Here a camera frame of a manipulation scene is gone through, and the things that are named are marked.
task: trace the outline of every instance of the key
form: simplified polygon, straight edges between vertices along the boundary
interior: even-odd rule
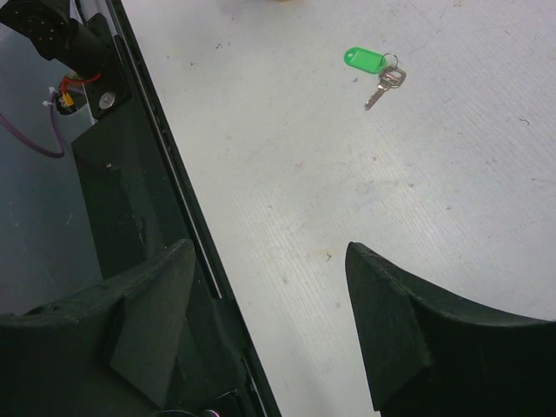
[[[379,85],[376,92],[365,103],[365,110],[370,110],[389,89],[397,89],[406,79],[406,71],[397,66],[388,65],[379,75]]]

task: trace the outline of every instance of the metal ring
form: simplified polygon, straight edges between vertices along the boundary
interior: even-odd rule
[[[384,54],[381,57],[381,65],[382,65],[382,61],[384,61],[384,58],[386,58],[387,56],[393,56],[394,58],[396,58],[396,64],[395,64],[394,67],[397,69],[398,68],[398,62],[399,62],[398,57],[395,54],[391,54],[390,52],[387,52],[386,54]]]

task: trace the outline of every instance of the cable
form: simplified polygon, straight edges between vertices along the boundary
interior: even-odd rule
[[[85,18],[85,14],[83,13],[83,6],[81,5],[81,0],[74,0],[73,3],[76,5],[77,14],[79,15],[79,18],[81,19],[81,23],[86,24],[87,19]]]
[[[8,130],[19,142],[24,144],[25,146],[35,150],[39,154],[43,156],[47,156],[48,158],[61,158],[65,155],[65,151],[63,150],[62,139],[58,134],[58,130],[56,129],[56,125],[54,124],[54,100],[56,99],[56,92],[50,93],[50,107],[49,109],[49,119],[50,119],[50,129],[52,130],[52,134],[56,138],[56,142],[58,144],[58,151],[54,152],[52,150],[48,150],[43,148],[38,143],[31,141],[26,135],[21,133],[16,127],[10,123],[10,121],[0,113],[0,125],[2,125],[6,130]]]
[[[60,86],[60,90],[62,91],[62,99],[63,102],[66,103],[66,106],[70,107],[73,106],[73,99],[68,94],[68,85],[69,84],[89,84],[93,83],[94,81],[98,80],[101,77],[100,74],[93,76],[89,80],[72,80],[71,78],[64,77],[62,78],[62,85]]]

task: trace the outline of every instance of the green key tag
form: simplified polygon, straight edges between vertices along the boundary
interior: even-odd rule
[[[363,48],[348,50],[344,55],[344,63],[369,74],[380,74],[388,64],[384,55]]]

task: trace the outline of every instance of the screw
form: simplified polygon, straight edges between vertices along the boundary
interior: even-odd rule
[[[112,91],[107,91],[101,96],[101,99],[98,102],[98,107],[100,107],[102,110],[109,109],[114,105],[115,101],[116,94],[114,94]]]

